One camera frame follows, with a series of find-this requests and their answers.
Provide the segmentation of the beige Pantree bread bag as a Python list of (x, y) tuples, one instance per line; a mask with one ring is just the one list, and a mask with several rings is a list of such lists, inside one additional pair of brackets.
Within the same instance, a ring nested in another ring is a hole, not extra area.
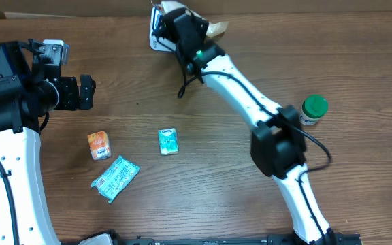
[[(164, 16), (173, 10), (178, 10), (184, 8), (187, 14), (193, 14), (195, 17), (202, 18), (206, 20), (202, 16), (200, 16), (197, 12), (190, 10), (185, 4), (179, 1), (161, 1), (159, 3), (154, 3), (151, 1), (152, 4), (152, 16), (151, 21), (153, 27), (156, 28), (159, 25), (159, 16)], [(218, 22), (218, 23), (208, 23), (208, 30), (206, 33), (206, 37), (209, 38), (217, 38), (224, 34), (228, 27), (228, 22)]]

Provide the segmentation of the orange Kleenex tissue pack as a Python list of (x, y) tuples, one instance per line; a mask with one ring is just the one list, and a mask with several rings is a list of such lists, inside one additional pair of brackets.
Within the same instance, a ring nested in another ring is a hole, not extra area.
[(112, 156), (109, 137), (105, 131), (99, 131), (88, 135), (88, 144), (92, 158), (95, 161)]

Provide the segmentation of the teal Kleenex tissue pack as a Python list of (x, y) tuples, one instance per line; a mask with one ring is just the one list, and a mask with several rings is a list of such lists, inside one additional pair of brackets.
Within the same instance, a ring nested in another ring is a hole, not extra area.
[(158, 130), (159, 150), (161, 155), (172, 155), (179, 153), (178, 137), (175, 128)]

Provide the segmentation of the teal wet wipes pack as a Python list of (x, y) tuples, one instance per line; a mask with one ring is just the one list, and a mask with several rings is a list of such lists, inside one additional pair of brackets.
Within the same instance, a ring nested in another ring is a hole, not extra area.
[(112, 203), (139, 171), (139, 166), (118, 156), (111, 166), (91, 183), (91, 188), (95, 187), (99, 194), (108, 199), (108, 203)]

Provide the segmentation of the green lid jar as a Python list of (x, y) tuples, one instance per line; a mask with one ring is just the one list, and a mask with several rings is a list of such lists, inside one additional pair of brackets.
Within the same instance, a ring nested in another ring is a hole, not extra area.
[(329, 103), (321, 95), (310, 95), (301, 105), (299, 120), (303, 125), (315, 125), (329, 109)]

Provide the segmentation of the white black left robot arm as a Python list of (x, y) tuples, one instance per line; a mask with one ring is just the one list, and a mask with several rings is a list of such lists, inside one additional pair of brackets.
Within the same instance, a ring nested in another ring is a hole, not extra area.
[(95, 81), (63, 77), (69, 46), (55, 39), (0, 43), (0, 244), (58, 244), (40, 167), (53, 110), (88, 110)]

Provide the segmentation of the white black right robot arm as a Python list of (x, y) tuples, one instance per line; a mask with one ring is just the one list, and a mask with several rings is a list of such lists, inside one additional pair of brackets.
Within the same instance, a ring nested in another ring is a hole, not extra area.
[(301, 128), (298, 111), (282, 107), (261, 93), (233, 64), (229, 55), (206, 33), (209, 23), (187, 7), (166, 11), (152, 8), (151, 35), (156, 44), (174, 53), (183, 76), (178, 91), (199, 80), (215, 90), (242, 117), (251, 131), (250, 155), (264, 175), (278, 185), (293, 220), (295, 244), (337, 244), (335, 232), (322, 215), (309, 183), (306, 140), (316, 144), (332, 162), (329, 150)]

